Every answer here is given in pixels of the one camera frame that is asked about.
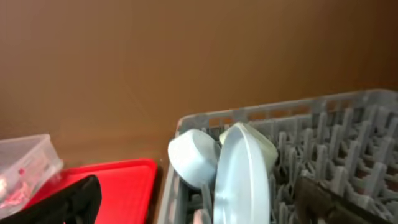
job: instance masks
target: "dish rack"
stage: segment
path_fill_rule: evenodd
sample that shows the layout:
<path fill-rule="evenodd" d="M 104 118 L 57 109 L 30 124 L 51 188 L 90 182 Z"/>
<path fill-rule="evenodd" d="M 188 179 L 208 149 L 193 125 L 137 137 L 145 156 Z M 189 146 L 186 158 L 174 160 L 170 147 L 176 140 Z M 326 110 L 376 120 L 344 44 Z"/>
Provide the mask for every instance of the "dish rack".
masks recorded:
<path fill-rule="evenodd" d="M 396 92 L 368 90 L 190 115 L 178 122 L 175 135 L 196 128 L 218 140 L 240 121 L 270 139 L 279 151 L 269 176 L 271 223 L 298 223 L 292 188 L 300 175 L 398 222 L 397 114 Z M 287 184 L 277 182 L 281 176 Z M 198 195 L 169 166 L 157 223 L 192 222 Z"/>

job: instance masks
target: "transparent box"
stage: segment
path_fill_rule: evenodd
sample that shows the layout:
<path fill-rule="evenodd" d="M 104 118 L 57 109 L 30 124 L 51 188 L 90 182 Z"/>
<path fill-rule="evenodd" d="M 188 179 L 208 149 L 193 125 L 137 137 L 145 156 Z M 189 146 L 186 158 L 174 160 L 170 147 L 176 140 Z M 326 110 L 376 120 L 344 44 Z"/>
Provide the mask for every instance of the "transparent box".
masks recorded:
<path fill-rule="evenodd" d="M 63 167 L 50 135 L 0 141 L 0 219 L 23 209 Z"/>

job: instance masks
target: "plastic container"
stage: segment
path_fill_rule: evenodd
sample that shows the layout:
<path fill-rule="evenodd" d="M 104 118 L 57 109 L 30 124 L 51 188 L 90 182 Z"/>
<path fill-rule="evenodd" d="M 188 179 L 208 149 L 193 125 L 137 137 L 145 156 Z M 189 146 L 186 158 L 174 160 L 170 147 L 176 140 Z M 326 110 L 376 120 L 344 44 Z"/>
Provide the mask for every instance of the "plastic container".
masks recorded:
<path fill-rule="evenodd" d="M 0 218 L 22 209 L 62 166 L 48 134 L 0 141 Z"/>
<path fill-rule="evenodd" d="M 149 159 L 118 161 L 63 170 L 58 182 L 45 184 L 28 206 L 88 175 L 101 183 L 102 202 L 96 224 L 144 224 L 155 182 L 156 163 Z"/>
<path fill-rule="evenodd" d="M 348 200 L 390 221 L 398 217 L 398 94 L 368 90 L 182 118 L 176 136 L 201 129 L 215 140 L 235 122 L 249 123 L 279 150 L 277 171 L 269 176 L 272 223 L 297 221 L 289 189 L 298 175 L 323 182 Z M 196 196 L 169 166 L 158 224 L 190 223 Z"/>

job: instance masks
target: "pink object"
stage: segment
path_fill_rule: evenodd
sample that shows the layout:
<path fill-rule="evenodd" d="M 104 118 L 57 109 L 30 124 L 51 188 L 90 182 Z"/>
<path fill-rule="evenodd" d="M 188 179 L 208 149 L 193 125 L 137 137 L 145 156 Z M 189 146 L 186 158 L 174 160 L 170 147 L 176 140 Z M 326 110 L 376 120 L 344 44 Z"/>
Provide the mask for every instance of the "pink object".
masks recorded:
<path fill-rule="evenodd" d="M 64 170 L 60 180 L 47 182 L 28 206 L 92 174 L 101 183 L 103 197 L 95 223 L 141 224 L 145 222 L 156 169 L 154 161 L 141 159 Z"/>

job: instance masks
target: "brown wall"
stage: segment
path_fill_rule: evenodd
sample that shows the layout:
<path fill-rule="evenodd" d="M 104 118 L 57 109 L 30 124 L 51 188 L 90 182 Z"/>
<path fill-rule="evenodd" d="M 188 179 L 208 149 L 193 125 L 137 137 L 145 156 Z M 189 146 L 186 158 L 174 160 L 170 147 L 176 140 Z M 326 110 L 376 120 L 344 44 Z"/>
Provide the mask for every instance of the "brown wall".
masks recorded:
<path fill-rule="evenodd" d="M 171 137 L 183 115 L 396 88 L 396 1 L 0 0 L 0 137 Z"/>

